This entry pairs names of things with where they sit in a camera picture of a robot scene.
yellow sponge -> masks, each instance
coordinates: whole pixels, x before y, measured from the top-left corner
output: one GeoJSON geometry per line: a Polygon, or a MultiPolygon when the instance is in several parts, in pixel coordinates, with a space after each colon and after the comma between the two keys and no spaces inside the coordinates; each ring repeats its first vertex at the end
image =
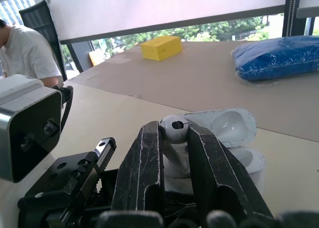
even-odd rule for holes
{"type": "Polygon", "coordinates": [[[160,36],[141,44],[143,57],[161,61],[182,50],[178,36],[160,36]]]}

white roller shade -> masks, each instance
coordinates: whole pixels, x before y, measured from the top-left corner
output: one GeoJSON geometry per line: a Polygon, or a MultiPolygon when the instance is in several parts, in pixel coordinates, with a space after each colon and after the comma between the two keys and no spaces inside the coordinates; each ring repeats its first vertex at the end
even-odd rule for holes
{"type": "Polygon", "coordinates": [[[285,0],[51,0],[50,8],[60,39],[66,40],[283,4],[285,0]]]}
{"type": "Polygon", "coordinates": [[[319,16],[319,0],[300,0],[297,18],[319,16]]]}

blue plastic package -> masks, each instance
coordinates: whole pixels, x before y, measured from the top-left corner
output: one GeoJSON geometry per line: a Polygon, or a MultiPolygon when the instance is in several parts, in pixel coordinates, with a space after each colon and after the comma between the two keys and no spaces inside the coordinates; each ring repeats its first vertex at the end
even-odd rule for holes
{"type": "Polygon", "coordinates": [[[256,41],[233,51],[236,74],[244,80],[269,80],[319,70],[319,36],[256,41]]]}

man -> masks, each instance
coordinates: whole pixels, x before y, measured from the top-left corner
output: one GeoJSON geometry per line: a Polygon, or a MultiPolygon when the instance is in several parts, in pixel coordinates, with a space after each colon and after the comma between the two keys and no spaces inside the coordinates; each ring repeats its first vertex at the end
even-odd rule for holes
{"type": "Polygon", "coordinates": [[[62,81],[47,40],[25,26],[7,25],[0,19],[0,61],[3,76],[21,74],[52,87],[62,81]]]}

office chair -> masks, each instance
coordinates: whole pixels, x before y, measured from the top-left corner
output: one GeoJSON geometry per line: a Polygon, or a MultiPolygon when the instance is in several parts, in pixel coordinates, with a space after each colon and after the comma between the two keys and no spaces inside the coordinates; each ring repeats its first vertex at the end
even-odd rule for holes
{"type": "Polygon", "coordinates": [[[49,3],[50,0],[43,0],[33,6],[20,10],[19,13],[26,27],[36,30],[49,42],[55,54],[58,66],[60,67],[63,81],[66,81],[67,77],[61,53],[61,45],[48,7],[49,3]]]}

